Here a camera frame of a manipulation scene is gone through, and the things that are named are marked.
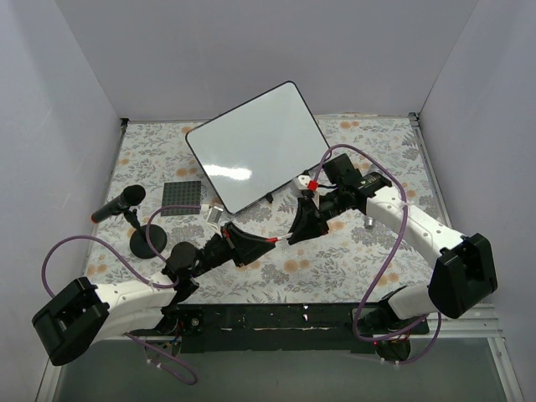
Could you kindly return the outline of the white marker pen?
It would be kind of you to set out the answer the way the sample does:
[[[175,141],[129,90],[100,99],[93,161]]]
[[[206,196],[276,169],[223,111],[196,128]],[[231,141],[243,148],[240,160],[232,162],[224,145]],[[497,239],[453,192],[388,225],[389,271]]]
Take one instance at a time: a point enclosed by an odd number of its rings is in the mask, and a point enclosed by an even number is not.
[[[278,236],[278,237],[276,237],[276,242],[289,240],[291,237],[292,237],[292,234],[285,234],[285,235],[282,235],[282,236]]]

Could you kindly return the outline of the white board with black frame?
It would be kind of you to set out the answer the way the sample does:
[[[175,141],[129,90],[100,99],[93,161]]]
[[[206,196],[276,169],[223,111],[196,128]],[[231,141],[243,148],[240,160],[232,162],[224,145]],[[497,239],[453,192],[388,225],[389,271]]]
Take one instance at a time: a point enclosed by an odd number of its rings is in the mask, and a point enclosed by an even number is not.
[[[314,168],[328,149],[292,81],[195,127],[185,141],[230,214]]]

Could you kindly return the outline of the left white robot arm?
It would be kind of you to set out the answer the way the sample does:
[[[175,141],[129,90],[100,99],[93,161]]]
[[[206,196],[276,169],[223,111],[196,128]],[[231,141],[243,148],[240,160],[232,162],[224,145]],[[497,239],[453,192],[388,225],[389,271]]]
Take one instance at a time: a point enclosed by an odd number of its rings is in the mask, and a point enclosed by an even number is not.
[[[168,335],[178,325],[173,309],[196,292],[198,277],[229,261],[248,265],[275,249],[276,242],[227,223],[202,249],[176,244],[162,271],[147,279],[117,284],[93,284],[85,276],[73,280],[34,315],[33,327],[54,366],[125,332],[155,329]]]

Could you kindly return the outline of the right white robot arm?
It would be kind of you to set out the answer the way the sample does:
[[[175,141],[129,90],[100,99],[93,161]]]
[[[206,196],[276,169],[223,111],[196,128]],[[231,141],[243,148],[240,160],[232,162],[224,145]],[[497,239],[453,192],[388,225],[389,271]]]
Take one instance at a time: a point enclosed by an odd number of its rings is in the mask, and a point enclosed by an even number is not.
[[[401,192],[380,173],[362,175],[341,154],[323,167],[335,189],[314,201],[299,198],[289,244],[315,239],[328,232],[328,221],[357,209],[403,239],[432,268],[428,284],[405,286],[390,293],[379,311],[380,326],[398,332],[410,318],[439,312],[456,319],[497,290],[492,247],[481,234],[466,236],[403,202]]]

